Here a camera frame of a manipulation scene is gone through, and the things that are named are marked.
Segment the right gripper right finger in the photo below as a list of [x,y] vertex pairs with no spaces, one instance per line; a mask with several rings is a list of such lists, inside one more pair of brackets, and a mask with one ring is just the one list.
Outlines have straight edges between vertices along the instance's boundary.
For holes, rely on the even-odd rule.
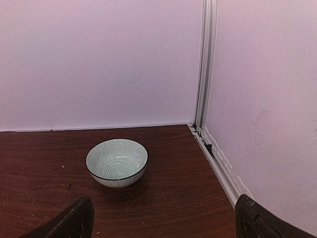
[[238,238],[315,237],[278,218],[245,194],[235,205],[235,231]]

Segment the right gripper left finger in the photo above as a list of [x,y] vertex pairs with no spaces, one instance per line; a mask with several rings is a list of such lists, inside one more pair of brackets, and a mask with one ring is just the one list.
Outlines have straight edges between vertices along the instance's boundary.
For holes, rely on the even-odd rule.
[[50,221],[22,235],[22,237],[91,238],[94,214],[91,198],[81,197]]

